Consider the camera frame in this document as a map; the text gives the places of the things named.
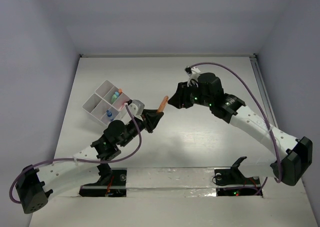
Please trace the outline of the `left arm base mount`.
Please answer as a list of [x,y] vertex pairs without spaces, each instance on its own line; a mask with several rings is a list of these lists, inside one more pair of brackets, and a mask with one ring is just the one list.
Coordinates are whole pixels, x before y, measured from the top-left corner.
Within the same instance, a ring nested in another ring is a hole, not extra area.
[[122,198],[127,196],[127,169],[111,169],[108,164],[97,166],[99,179],[82,185],[78,194],[81,197]]

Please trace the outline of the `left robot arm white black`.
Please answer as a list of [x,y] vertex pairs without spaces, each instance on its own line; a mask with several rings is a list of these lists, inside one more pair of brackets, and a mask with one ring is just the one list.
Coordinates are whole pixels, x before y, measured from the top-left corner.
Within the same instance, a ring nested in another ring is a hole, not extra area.
[[22,169],[9,188],[9,199],[22,207],[25,214],[43,208],[50,200],[76,186],[84,186],[85,173],[91,167],[94,186],[112,182],[110,164],[125,161],[141,148],[142,131],[152,133],[164,116],[156,109],[144,109],[133,115],[125,106],[129,122],[112,121],[102,136],[71,157],[61,157],[31,164]]

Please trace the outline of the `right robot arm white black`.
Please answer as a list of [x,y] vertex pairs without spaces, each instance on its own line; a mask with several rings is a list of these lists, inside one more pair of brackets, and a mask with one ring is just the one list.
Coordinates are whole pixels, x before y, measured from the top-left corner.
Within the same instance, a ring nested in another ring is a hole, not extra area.
[[275,160],[262,169],[266,177],[295,186],[312,163],[313,142],[309,138],[297,138],[269,124],[243,100],[225,93],[221,80],[214,73],[192,74],[188,81],[178,83],[168,104],[177,109],[193,105],[208,107],[215,117],[258,141],[275,155]]

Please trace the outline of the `orange highlighter marker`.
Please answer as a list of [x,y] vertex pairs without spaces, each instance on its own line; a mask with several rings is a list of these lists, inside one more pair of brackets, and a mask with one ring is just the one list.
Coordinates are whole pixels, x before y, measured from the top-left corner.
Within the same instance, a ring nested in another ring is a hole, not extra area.
[[167,103],[168,103],[168,100],[169,100],[169,97],[166,95],[164,98],[163,98],[163,100],[162,100],[162,102],[160,103],[160,105],[159,105],[159,107],[158,107],[158,109],[157,109],[157,113],[161,113],[161,112],[163,112],[164,111],[164,109],[165,109],[165,107],[166,107],[166,105],[167,105]]

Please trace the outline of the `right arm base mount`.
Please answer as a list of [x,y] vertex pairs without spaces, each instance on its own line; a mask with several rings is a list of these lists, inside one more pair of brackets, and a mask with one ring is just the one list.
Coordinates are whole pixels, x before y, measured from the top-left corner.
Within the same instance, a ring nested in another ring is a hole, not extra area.
[[246,156],[241,156],[231,167],[214,170],[211,181],[217,186],[218,196],[263,196],[260,178],[256,176],[245,177],[239,169],[241,163],[246,159]]

